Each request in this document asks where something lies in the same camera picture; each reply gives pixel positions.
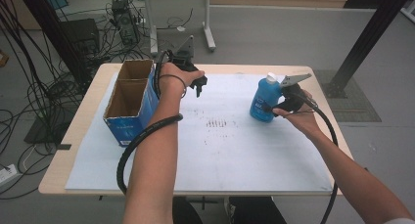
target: blue bottle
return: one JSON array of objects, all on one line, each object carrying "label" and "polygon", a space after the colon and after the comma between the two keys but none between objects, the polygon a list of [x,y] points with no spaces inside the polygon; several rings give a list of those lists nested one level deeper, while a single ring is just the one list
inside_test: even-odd
[{"label": "blue bottle", "polygon": [[278,99],[281,96],[280,83],[277,81],[277,76],[269,72],[266,78],[262,78],[258,82],[258,88],[251,104],[251,116],[263,122],[271,122],[274,118],[271,108],[277,105]]}]

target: electrical outlet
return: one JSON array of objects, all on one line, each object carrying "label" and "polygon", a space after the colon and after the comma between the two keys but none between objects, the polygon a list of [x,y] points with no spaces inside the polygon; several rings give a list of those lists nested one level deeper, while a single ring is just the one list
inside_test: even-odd
[{"label": "electrical outlet", "polygon": [[0,187],[19,176],[14,164],[10,164],[8,168],[0,170]]}]

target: white sleeve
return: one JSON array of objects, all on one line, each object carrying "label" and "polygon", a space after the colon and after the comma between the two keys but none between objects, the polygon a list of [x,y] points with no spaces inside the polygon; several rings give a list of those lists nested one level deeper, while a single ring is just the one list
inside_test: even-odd
[{"label": "white sleeve", "polygon": [[397,218],[397,219],[385,222],[385,224],[415,224],[415,221],[408,219],[408,218]]}]

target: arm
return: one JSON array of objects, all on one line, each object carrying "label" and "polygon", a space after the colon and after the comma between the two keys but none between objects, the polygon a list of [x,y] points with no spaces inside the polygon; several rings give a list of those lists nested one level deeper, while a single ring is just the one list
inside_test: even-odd
[{"label": "arm", "polygon": [[[203,71],[186,72],[167,63],[161,75],[173,74],[188,86]],[[160,79],[159,105],[149,125],[178,115],[183,83],[175,77]],[[177,123],[147,137],[137,147],[126,194],[123,223],[173,223],[172,199],[177,166]]]},{"label": "arm", "polygon": [[365,223],[385,223],[395,218],[413,219],[402,202],[375,176],[359,166],[320,130],[309,106],[290,114],[274,112],[287,118],[317,148],[348,202]]}]

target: hand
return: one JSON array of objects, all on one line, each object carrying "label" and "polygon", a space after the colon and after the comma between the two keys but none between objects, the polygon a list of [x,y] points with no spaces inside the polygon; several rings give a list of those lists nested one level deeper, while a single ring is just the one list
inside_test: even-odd
[{"label": "hand", "polygon": [[[308,98],[311,98],[310,93],[308,93],[306,90],[302,91]],[[287,118],[296,129],[305,134],[307,137],[315,132],[321,131],[318,127],[317,121],[315,120],[314,111],[307,104],[303,104],[297,112],[293,113],[286,112],[282,109],[274,109],[273,112],[283,116],[284,118]]]},{"label": "hand", "polygon": [[187,87],[193,82],[193,80],[204,76],[205,72],[202,70],[190,72],[184,71],[172,63],[164,63],[161,68],[161,76],[163,75],[173,76],[165,76],[160,78],[159,85],[162,93],[165,91],[178,91],[180,94],[183,94],[183,82]]}]

